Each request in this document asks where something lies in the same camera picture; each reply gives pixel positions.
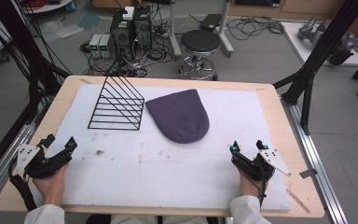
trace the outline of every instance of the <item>wooden table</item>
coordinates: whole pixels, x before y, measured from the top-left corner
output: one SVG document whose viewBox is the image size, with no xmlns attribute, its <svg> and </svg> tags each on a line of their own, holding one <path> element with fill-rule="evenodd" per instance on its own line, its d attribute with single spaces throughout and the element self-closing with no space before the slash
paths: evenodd
<svg viewBox="0 0 358 224">
<path fill-rule="evenodd" d="M 296 142 L 290 123 L 283 111 L 281 101 L 274 87 L 269 84 L 237 83 L 237 82 L 211 82 L 176 79 L 129 78 L 134 86 L 145 87 L 173 87 L 173 88 L 200 88 L 213 90 L 234 90 L 256 92 L 262 106 L 269 135 L 273 145 L 280 150 L 287 167 L 292 173 L 291 177 L 284 177 L 287 191 L 290 195 L 292 210 L 287 213 L 263 213 L 265 217 L 322 217 L 324 209 L 319 195 L 313 185 L 312 179 L 302 178 L 299 173 L 308 168 L 304 162 L 301 151 Z M 62 120 L 76 97 L 81 85 L 103 84 L 104 77 L 68 77 L 57 94 L 48 113 L 42 120 L 34 134 L 31 145 L 36 145 L 40 139 L 46 138 L 50 133 L 56 133 Z M 189 215 L 189 216 L 216 216 L 229 217 L 230 213 L 220 210 L 198 211 L 194 209 L 173 208 L 133 208 L 110 206 L 75 206 L 65 205 L 67 212 L 78 213 L 105 213 L 105 214 L 150 214 L 150 215 Z M 14 186 L 7 182 L 0 193 L 0 211 L 26 211 L 23 200 Z"/>
</svg>

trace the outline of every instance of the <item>white sleeve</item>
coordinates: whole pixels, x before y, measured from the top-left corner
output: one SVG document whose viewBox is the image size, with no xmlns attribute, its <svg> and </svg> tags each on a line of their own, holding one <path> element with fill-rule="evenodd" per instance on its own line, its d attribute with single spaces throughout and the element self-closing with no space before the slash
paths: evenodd
<svg viewBox="0 0 358 224">
<path fill-rule="evenodd" d="M 59 206 L 45 204 L 27 214 L 24 224 L 64 224 L 64 211 Z"/>
<path fill-rule="evenodd" d="M 270 224 L 260 214 L 260 201 L 255 196 L 245 195 L 229 204 L 234 224 Z"/>
</svg>

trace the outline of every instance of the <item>purple fabric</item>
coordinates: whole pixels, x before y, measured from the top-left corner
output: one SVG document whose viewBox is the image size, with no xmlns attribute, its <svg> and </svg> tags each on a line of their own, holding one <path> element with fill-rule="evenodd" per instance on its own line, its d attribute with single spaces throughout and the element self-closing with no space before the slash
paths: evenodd
<svg viewBox="0 0 358 224">
<path fill-rule="evenodd" d="M 209 130 L 209 119 L 197 90 L 180 91 L 146 102 L 159 130 L 176 143 L 200 140 Z"/>
</svg>

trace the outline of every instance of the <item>person's hand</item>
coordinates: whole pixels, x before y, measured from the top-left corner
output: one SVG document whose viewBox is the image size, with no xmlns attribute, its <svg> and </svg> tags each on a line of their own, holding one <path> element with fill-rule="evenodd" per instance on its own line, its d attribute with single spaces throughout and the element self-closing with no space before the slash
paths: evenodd
<svg viewBox="0 0 358 224">
<path fill-rule="evenodd" d="M 261 189 L 261 181 L 254 181 L 250 179 L 247 175 L 244 175 L 240 170 L 240 196 L 243 195 L 252 195 L 258 198 L 260 195 L 259 189 Z"/>
<path fill-rule="evenodd" d="M 64 189 L 65 171 L 69 163 L 66 163 L 55 175 L 37 179 L 34 178 L 34 185 L 42 194 L 45 204 L 61 206 Z"/>
</svg>

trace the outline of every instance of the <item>stool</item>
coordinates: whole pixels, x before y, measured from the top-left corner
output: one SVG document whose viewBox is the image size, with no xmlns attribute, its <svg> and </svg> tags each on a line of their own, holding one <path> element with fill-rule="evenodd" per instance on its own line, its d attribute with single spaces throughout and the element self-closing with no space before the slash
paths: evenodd
<svg viewBox="0 0 358 224">
<path fill-rule="evenodd" d="M 205 79 L 213 76 L 217 80 L 218 75 L 213 63 L 205 56 L 214 54 L 220 47 L 220 39 L 212 32 L 205 30 L 193 30 L 182 35 L 182 49 L 193 56 L 186 57 L 180 63 L 180 76 L 192 79 Z"/>
</svg>

